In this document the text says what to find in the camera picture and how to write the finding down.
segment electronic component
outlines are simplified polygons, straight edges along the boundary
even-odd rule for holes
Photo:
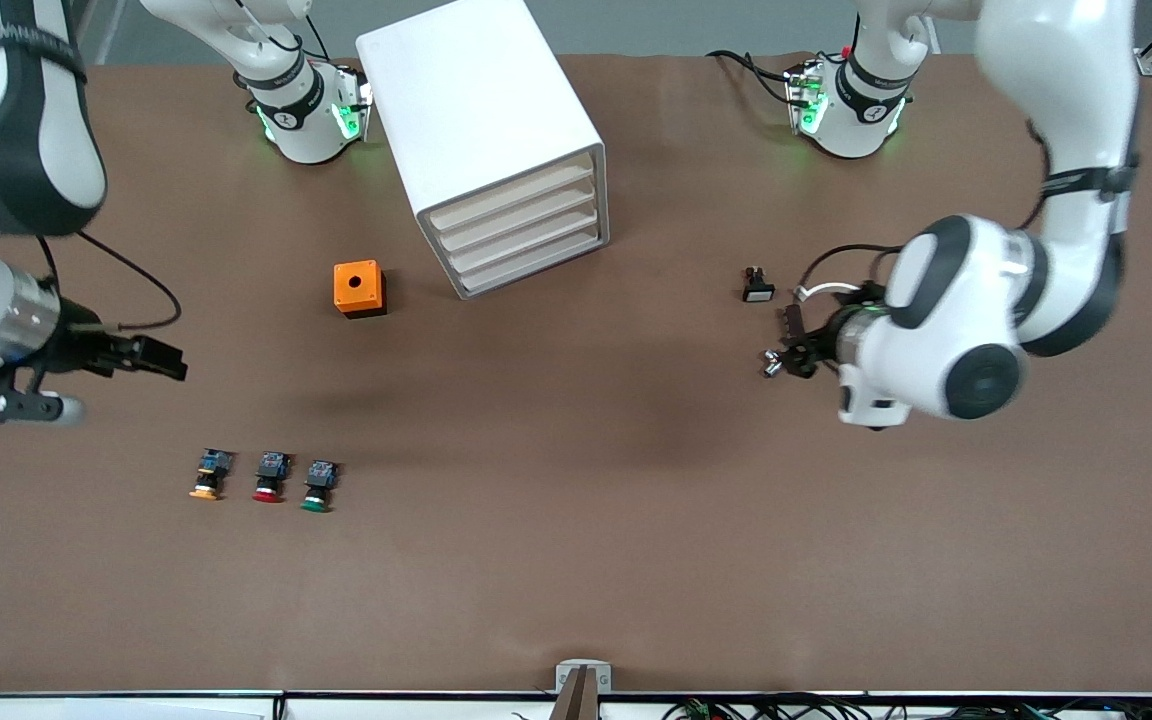
[[[763,268],[759,268],[758,265],[745,268],[745,291],[741,293],[741,300],[745,302],[767,302],[775,296],[776,287],[773,283],[764,281]]]
[[[389,305],[385,298],[385,273],[376,260],[342,263],[335,266],[333,279],[335,306],[351,320],[376,318],[387,314]]]
[[[198,479],[189,497],[198,500],[219,500],[223,488],[225,476],[234,467],[234,456],[225,450],[211,450],[209,447],[198,461]]]
[[[781,370],[785,369],[785,363],[781,361],[781,354],[776,350],[764,350],[763,351],[763,377],[774,378],[781,374]]]
[[[266,452],[256,468],[256,492],[252,500],[259,502],[283,502],[283,480],[291,471],[291,455],[285,452]]]
[[[316,460],[310,465],[310,477],[305,479],[309,487],[305,493],[305,501],[301,502],[301,510],[328,511],[332,501],[332,488],[338,479],[338,464],[326,460]]]

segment gray floor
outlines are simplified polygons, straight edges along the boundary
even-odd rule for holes
[[[84,15],[82,50],[96,65],[220,63],[192,36],[152,17],[138,0],[77,0]],[[447,0],[317,0],[314,22],[334,56],[353,55],[370,29],[434,8]],[[529,0],[558,53],[700,55],[749,50],[835,50],[850,40],[854,10],[842,0]],[[970,23],[935,23],[945,53],[970,53]],[[306,38],[308,28],[294,28]],[[1152,38],[1152,0],[1137,3],[1138,45]]]

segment metal bracket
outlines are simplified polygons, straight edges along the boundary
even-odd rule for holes
[[[598,720],[598,696],[612,689],[612,666],[599,660],[567,660],[554,673],[562,679],[562,692],[550,720]]]
[[[1132,54],[1137,58],[1137,69],[1140,70],[1143,77],[1152,77],[1152,63],[1142,53],[1139,47],[1132,48]]]
[[[589,667],[593,673],[591,676],[594,679],[594,690],[598,694],[612,692],[612,664],[602,660],[563,660],[559,662],[558,666],[554,666],[554,692],[562,692],[568,676],[571,676],[574,670],[579,670],[581,667]]]

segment white plastic drawer unit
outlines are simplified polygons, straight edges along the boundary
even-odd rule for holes
[[[608,241],[602,138],[522,0],[358,37],[399,176],[461,297]]]

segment brown table surface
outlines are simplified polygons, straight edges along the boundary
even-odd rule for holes
[[[741,304],[740,273],[787,290],[838,243],[1020,222],[1021,114],[933,58],[901,132],[842,161],[732,63],[563,66],[607,142],[612,243],[468,302],[382,132],[297,167],[227,68],[92,70],[91,229],[179,293],[159,338],[191,372],[55,378],[84,427],[0,429],[0,691],[517,689],[571,655],[621,689],[1152,691],[1152,81],[1114,323],[993,418],[873,433],[838,423],[832,378],[759,376],[776,306]],[[55,245],[106,320],[162,310]],[[348,323],[332,265],[364,258],[393,313]],[[204,447],[238,453],[221,502],[187,495]],[[248,500],[262,450],[297,454],[291,502]],[[297,509],[317,457],[347,465],[329,515]]]

